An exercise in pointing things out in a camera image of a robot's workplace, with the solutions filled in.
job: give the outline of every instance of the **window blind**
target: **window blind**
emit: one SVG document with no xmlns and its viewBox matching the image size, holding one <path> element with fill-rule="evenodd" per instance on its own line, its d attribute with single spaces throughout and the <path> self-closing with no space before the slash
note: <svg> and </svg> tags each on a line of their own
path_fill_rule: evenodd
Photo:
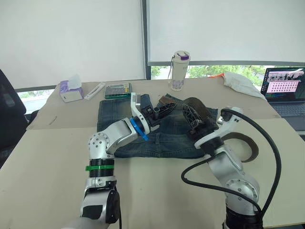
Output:
<svg viewBox="0 0 305 229">
<path fill-rule="evenodd" d="M 0 28 L 14 88 L 144 78 L 139 0 L 2 0 Z"/>
<path fill-rule="evenodd" d="M 149 65 L 305 63 L 304 0 L 149 0 Z"/>
</svg>

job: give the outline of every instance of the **purple tissue box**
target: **purple tissue box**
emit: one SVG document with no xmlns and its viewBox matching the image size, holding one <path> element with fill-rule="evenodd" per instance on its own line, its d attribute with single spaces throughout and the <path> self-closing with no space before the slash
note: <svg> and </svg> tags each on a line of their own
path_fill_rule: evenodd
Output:
<svg viewBox="0 0 305 229">
<path fill-rule="evenodd" d="M 82 88 L 68 90 L 68 80 L 61 81 L 59 95 L 65 103 L 83 99 Z"/>
</svg>

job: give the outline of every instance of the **green ring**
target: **green ring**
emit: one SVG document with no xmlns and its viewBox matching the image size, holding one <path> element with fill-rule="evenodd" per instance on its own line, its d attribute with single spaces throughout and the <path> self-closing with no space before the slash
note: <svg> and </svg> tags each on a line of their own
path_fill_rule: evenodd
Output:
<svg viewBox="0 0 305 229">
<path fill-rule="evenodd" d="M 95 169 L 112 169 L 114 166 L 86 166 L 86 171 L 91 171 Z"/>
</svg>

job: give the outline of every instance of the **laptop screen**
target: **laptop screen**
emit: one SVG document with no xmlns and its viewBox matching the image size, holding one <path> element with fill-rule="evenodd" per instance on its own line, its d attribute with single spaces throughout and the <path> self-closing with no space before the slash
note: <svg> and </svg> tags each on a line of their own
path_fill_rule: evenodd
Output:
<svg viewBox="0 0 305 229">
<path fill-rule="evenodd" d="M 269 102 L 305 101 L 305 67 L 267 68 L 261 94 Z"/>
</svg>

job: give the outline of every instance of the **black cable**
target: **black cable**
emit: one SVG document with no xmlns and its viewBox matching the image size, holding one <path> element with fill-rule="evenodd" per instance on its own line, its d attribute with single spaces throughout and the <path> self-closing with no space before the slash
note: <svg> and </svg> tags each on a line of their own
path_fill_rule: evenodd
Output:
<svg viewBox="0 0 305 229">
<path fill-rule="evenodd" d="M 121 215 L 121 206 L 120 206 L 120 216 L 119 216 L 119 228 L 122 229 L 122 215 Z"/>
<path fill-rule="evenodd" d="M 278 149 L 274 143 L 274 141 L 272 140 L 272 138 L 270 137 L 270 135 L 259 125 L 257 124 L 255 121 L 253 121 L 252 119 L 248 118 L 247 116 L 237 112 L 237 111 L 233 111 L 231 109 L 222 109 L 221 112 L 229 112 L 237 117 L 240 117 L 242 119 L 244 119 L 246 122 L 248 122 L 250 125 L 252 125 L 255 129 L 257 129 L 268 141 L 269 145 L 271 146 L 273 153 L 274 153 L 274 157 L 275 157 L 275 162 L 276 162 L 276 171 L 275 171 L 275 177 L 274 177 L 274 182 L 272 184 L 269 196 L 265 202 L 265 205 L 263 207 L 262 210 L 262 215 L 261 217 L 263 218 L 263 216 L 265 215 L 271 200 L 275 194 L 275 190 L 277 188 L 277 185 L 279 183 L 280 180 L 280 176 L 281 176 L 281 170 L 282 170 L 282 163 L 281 163 L 281 157 L 280 157 L 280 153 L 278 152 Z"/>
<path fill-rule="evenodd" d="M 247 116 L 237 112 L 237 111 L 233 111 L 231 109 L 222 109 L 221 112 L 228 112 L 228 113 L 231 113 L 237 117 L 240 117 L 242 119 L 244 119 L 246 122 L 248 122 L 250 125 L 252 125 L 255 129 L 257 129 L 265 138 L 266 140 L 268 141 L 269 145 L 271 146 L 273 152 L 274 152 L 274 157 L 275 157 L 275 162 L 276 162 L 276 172 L 275 172 L 275 177 L 274 177 L 274 182 L 273 182 L 273 185 L 271 187 L 271 190 L 270 190 L 270 193 L 269 193 L 269 196 L 265 202 L 265 205 L 263 207 L 263 210 L 261 210 L 261 208 L 259 207 L 259 205 L 257 203 L 255 203 L 253 200 L 251 200 L 250 198 L 248 198 L 247 196 L 239 193 L 239 192 L 236 192 L 236 191 L 233 191 L 231 189 L 227 189 L 227 188 L 223 188 L 223 187 L 219 187 L 219 186 L 214 186 L 214 185 L 208 185 L 208 184 L 203 184 L 203 183 L 198 183 L 198 182 L 194 182 L 194 181 L 190 181 L 188 180 L 187 178 L 185 178 L 185 174 L 190 171 L 191 169 L 199 166 L 199 165 L 203 165 L 211 160 L 213 160 L 215 157 L 217 157 L 218 155 L 220 154 L 217 154 L 216 156 L 213 156 L 213 157 L 210 157 L 204 161 L 201 161 L 201 162 L 198 162 L 188 168 L 186 168 L 182 173 L 181 173 L 181 179 L 183 182 L 189 184 L 189 185 L 194 185 L 194 186 L 198 186 L 198 187 L 203 187 L 203 188 L 209 188 L 209 189 L 214 189 L 214 190 L 218 190 L 218 191 L 222 191 L 222 192 L 227 192 L 227 193 L 231 193 L 233 195 L 237 195 L 241 198 L 243 198 L 244 200 L 250 202 L 251 204 L 253 204 L 257 210 L 258 210 L 258 215 L 260 216 L 260 220 L 262 221 L 270 203 L 271 203 L 271 200 L 275 194 L 275 190 L 277 188 L 277 185 L 279 183 L 279 180 L 280 180 L 280 175 L 281 175 L 281 170 L 282 170 L 282 164 L 281 164 L 281 157 L 280 157 L 280 154 L 278 152 L 278 149 L 274 143 L 274 141 L 272 140 L 272 138 L 270 137 L 270 135 L 260 126 L 258 125 L 255 121 L 253 121 L 252 119 L 248 118 Z"/>
<path fill-rule="evenodd" d="M 231 193 L 233 195 L 237 195 L 241 198 L 243 198 L 244 200 L 250 202 L 251 204 L 253 204 L 256 208 L 257 208 L 257 211 L 258 211 L 258 215 L 261 215 L 261 208 L 259 207 L 259 205 L 257 203 L 255 203 L 252 199 L 250 199 L 249 197 L 239 193 L 239 192 L 236 192 L 234 190 L 231 190 L 231 189 L 228 189 L 228 188 L 224 188 L 224 187 L 220 187 L 220 186 L 215 186 L 215 185 L 208 185 L 208 184 L 204 184 L 204 183 L 198 183 L 198 182 L 194 182 L 194 181 L 191 181 L 191 180 L 188 180 L 187 178 L 185 178 L 185 174 L 187 172 L 189 172 L 190 170 L 192 170 L 193 168 L 197 167 L 197 166 L 200 166 L 200 165 L 203 165 L 213 159 L 215 159 L 217 156 L 221 155 L 222 153 L 224 152 L 221 152 L 219 154 L 217 154 L 216 156 L 213 156 L 213 157 L 210 157 L 204 161 L 201 161 L 201 162 L 198 162 L 192 166 L 189 166 L 188 168 L 186 168 L 182 173 L 181 173 L 181 179 L 183 182 L 185 182 L 186 184 L 189 184 L 189 185 L 194 185 L 194 186 L 198 186 L 198 187 L 203 187 L 203 188 L 209 188 L 209 189 L 214 189 L 214 190 L 217 190 L 217 191 L 222 191 L 222 192 L 227 192 L 227 193 Z"/>
</svg>

